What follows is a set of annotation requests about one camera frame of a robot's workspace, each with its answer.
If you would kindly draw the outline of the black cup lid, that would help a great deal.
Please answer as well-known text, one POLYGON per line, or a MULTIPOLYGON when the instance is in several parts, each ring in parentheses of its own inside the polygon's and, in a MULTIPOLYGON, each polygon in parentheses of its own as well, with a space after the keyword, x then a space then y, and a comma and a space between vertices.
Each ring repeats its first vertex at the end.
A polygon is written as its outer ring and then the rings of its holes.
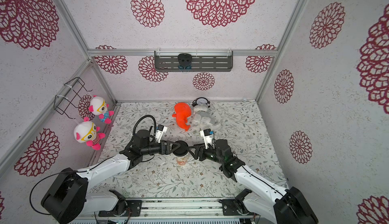
POLYGON ((184 157, 188 153, 188 144, 182 140, 175 142, 175 147, 173 148, 173 154, 176 157, 184 157))

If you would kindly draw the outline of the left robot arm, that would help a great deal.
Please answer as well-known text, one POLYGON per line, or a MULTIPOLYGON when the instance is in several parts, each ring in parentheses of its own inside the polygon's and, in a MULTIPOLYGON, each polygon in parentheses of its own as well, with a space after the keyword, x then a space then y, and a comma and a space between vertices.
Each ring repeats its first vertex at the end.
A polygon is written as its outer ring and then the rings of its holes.
POLYGON ((90 194, 89 191, 104 180, 126 172, 142 162, 145 155, 170 155, 180 148, 180 143, 162 141, 142 146, 128 143, 113 157, 91 167, 79 170, 66 168, 41 200, 41 206, 60 224, 68 224, 81 214, 109 212, 122 216, 128 212, 126 198, 116 190, 90 194))

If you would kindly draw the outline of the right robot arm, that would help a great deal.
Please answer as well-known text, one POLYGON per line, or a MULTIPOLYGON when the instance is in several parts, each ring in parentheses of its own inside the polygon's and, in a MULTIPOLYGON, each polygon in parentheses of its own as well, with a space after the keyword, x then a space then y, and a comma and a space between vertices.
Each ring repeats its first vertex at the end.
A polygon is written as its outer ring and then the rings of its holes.
POLYGON ((236 197, 238 206, 260 215, 273 224, 317 224, 319 222, 303 193, 272 183, 252 170, 233 154, 228 141, 216 140, 213 146, 197 144, 184 146, 195 160, 210 160, 220 164, 220 171, 235 182, 245 186, 236 197))

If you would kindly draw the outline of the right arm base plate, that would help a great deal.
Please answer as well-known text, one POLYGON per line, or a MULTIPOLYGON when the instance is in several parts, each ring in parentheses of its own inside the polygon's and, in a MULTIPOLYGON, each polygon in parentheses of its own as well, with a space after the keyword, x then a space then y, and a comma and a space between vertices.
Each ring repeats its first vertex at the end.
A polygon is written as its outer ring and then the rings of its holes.
POLYGON ((224 216, 255 215, 254 213, 248 211, 242 201, 236 199, 219 199, 219 203, 222 205, 224 216))

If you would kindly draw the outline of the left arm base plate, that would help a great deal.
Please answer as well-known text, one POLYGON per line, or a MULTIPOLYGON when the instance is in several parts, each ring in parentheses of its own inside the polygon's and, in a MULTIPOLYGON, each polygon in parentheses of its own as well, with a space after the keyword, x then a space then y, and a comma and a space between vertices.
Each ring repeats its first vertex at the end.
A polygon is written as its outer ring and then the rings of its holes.
POLYGON ((111 211, 100 211, 98 217, 139 217, 143 202, 141 200, 119 201, 111 211))

